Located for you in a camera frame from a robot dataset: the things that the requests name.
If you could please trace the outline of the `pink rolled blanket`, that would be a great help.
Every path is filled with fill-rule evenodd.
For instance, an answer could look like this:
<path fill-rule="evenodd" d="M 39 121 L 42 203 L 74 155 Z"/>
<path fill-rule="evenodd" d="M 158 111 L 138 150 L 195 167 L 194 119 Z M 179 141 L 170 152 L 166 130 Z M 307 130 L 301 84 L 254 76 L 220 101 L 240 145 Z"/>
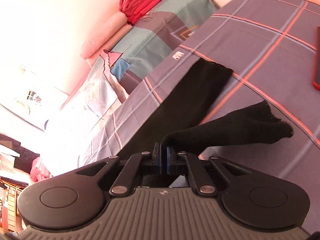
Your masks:
<path fill-rule="evenodd" d="M 81 46 L 80 57 L 90 67 L 93 67 L 101 53 L 112 48 L 132 29 L 127 17 L 122 12 L 116 12 L 111 17 L 101 20 L 87 34 Z"/>

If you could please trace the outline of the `blue plaid bed sheet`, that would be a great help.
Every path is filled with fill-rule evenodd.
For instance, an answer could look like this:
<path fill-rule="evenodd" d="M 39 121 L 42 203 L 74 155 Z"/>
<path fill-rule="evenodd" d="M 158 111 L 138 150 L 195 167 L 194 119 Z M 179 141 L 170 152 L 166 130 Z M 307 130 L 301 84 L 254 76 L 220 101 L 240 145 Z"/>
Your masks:
<path fill-rule="evenodd" d="M 231 0 L 131 92 L 102 130 L 77 154 L 84 166 L 117 154 L 177 85 L 206 59 L 233 70 L 207 120 L 266 100 L 293 137 L 273 145 L 211 147 L 219 155 L 301 186 L 311 200 L 304 222 L 319 230 L 319 91 L 312 79 L 319 5 L 307 0 Z"/>

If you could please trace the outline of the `red folded cloth stack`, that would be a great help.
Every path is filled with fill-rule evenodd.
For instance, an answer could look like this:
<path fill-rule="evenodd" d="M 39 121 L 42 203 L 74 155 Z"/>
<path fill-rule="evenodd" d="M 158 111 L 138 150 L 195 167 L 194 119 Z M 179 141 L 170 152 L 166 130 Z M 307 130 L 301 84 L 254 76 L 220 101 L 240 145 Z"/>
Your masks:
<path fill-rule="evenodd" d="M 127 17 L 131 25 L 135 25 L 143 16 L 162 0 L 119 0 L 118 9 Z"/>

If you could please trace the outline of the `patchwork teal grey quilt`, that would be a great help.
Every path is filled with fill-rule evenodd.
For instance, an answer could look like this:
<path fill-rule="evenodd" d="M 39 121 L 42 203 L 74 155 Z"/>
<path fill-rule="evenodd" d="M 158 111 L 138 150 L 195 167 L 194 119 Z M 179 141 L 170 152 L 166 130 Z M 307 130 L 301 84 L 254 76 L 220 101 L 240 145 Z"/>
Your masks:
<path fill-rule="evenodd" d="M 114 46 L 111 73 L 131 93 L 218 9 L 214 0 L 162 0 Z"/>

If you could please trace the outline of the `wooden shelf rack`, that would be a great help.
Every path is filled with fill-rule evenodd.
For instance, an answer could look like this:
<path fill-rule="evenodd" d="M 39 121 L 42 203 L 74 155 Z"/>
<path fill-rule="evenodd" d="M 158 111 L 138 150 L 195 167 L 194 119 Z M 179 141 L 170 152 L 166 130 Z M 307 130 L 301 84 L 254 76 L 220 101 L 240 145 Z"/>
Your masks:
<path fill-rule="evenodd" d="M 28 183 L 1 177 L 1 231 L 20 233 L 25 228 L 17 200 Z"/>

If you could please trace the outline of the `black knit pants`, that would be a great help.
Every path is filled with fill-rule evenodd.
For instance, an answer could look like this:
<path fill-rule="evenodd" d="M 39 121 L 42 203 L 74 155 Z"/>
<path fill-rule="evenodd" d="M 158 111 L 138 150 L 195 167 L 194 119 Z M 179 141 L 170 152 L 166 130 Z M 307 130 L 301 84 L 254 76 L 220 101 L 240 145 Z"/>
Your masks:
<path fill-rule="evenodd" d="M 120 159 L 152 152 L 157 142 L 176 152 L 199 155 L 212 146 L 273 144 L 292 137 L 292 127 L 275 117 L 266 101 L 201 123 L 232 74 L 232 69 L 220 64 L 196 61 L 118 153 Z"/>

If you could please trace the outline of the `red phone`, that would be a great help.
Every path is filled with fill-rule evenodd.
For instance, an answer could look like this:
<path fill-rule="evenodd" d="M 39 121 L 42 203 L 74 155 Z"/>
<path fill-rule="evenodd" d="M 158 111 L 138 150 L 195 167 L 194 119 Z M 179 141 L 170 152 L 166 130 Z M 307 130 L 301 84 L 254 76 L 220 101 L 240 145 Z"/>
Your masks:
<path fill-rule="evenodd" d="M 320 90 L 320 27 L 316 28 L 316 55 L 312 73 L 312 85 L 316 90 Z"/>

